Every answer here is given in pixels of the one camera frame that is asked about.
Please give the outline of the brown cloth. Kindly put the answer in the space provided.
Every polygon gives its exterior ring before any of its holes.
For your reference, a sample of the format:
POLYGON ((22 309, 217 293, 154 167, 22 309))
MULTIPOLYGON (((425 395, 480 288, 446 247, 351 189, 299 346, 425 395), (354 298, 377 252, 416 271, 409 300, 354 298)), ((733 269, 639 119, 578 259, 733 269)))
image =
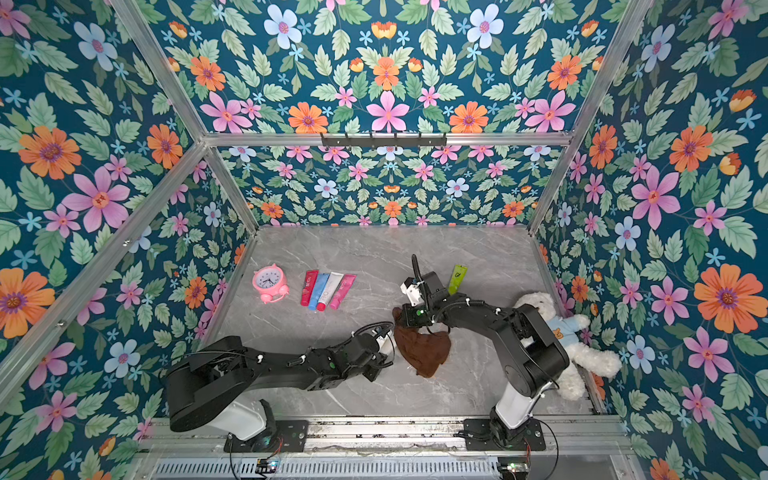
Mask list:
POLYGON ((406 327, 400 307, 392 309, 392 316, 395 321, 394 342, 401 356, 418 376, 432 378, 450 354, 452 343, 449 332, 424 334, 418 328, 406 327))

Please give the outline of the pink toothpaste tube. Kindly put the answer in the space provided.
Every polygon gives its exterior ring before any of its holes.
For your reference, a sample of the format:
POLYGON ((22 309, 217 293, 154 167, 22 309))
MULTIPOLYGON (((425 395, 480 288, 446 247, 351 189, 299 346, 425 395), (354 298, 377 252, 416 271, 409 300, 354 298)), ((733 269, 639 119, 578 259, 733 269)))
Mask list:
POLYGON ((330 303, 329 307, 333 310, 338 310, 341 303, 347 296, 348 292, 350 291, 351 287, 354 285, 354 282, 356 280, 356 276, 354 274, 346 274, 343 276, 337 290, 335 291, 330 303))

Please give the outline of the white toothpaste tube red cap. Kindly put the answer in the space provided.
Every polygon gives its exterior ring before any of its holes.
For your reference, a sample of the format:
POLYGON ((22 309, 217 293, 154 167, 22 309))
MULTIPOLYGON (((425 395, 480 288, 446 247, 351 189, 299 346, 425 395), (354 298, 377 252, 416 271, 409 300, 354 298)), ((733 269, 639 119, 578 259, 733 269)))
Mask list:
POLYGON ((320 312, 325 311, 329 306, 337 288, 339 287, 344 275, 338 272, 331 272, 318 299, 316 309, 320 312))

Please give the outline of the blue toothpaste tube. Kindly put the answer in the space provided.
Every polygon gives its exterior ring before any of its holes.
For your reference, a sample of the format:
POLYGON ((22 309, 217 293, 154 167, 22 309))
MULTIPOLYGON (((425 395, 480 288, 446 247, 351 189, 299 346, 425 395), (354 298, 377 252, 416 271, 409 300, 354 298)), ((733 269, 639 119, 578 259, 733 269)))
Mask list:
POLYGON ((325 290, 326 284, 328 282, 330 274, 329 273, 319 273, 317 276, 317 279, 315 281, 314 287, 312 289, 312 293, 310 296, 310 301, 308 308, 312 311, 316 311, 318 304, 320 302, 320 298, 325 290))

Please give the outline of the magenta toothpaste tube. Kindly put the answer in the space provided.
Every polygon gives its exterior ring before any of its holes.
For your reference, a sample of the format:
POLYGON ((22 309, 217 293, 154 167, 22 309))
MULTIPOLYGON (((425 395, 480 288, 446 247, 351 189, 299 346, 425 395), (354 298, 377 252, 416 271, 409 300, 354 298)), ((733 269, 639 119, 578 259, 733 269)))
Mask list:
POLYGON ((318 270, 308 270, 304 276, 304 282, 301 290, 301 305, 308 307, 312 298, 312 293, 319 275, 318 270))

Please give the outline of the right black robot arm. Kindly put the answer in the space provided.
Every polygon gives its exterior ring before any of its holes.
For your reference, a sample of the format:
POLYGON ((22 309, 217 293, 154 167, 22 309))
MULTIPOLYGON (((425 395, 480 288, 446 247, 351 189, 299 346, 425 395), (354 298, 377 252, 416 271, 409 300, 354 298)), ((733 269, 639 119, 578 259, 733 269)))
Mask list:
POLYGON ((547 390, 558 385, 570 359, 539 311, 530 304, 501 308, 463 293, 450 293, 434 272, 418 271, 400 289, 408 298, 399 323, 426 328, 443 324, 466 329, 492 341, 507 380, 504 393, 491 410, 485 433, 465 430, 469 440, 492 442, 506 450, 523 441, 533 409, 547 390))

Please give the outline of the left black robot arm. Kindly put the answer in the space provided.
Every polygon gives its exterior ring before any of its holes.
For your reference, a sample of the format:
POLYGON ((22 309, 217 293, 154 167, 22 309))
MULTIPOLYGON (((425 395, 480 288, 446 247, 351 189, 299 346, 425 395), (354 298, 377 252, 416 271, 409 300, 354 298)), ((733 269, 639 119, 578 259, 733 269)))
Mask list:
POLYGON ((301 354, 260 351, 244 346, 239 336, 226 336, 167 372, 170 429, 186 432, 208 425, 250 390, 328 390, 357 376, 373 382, 393 365, 381 351, 393 330, 391 322, 376 322, 337 345, 301 354))

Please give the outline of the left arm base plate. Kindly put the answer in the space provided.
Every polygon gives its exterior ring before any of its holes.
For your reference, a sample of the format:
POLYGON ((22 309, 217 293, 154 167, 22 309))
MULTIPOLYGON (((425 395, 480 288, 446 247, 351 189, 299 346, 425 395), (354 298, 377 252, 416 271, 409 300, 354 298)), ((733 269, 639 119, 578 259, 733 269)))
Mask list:
POLYGON ((228 438, 225 453, 296 453, 302 452, 308 438, 307 420, 278 420, 249 440, 228 438))

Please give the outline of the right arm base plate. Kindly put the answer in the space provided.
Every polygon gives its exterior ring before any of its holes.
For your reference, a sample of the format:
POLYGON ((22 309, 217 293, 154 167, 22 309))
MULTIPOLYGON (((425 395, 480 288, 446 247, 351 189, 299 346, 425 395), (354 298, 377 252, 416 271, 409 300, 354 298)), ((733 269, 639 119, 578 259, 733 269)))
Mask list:
POLYGON ((541 422, 531 418, 517 429, 508 429, 501 420, 465 419, 456 433, 469 451, 544 451, 546 440, 541 422))

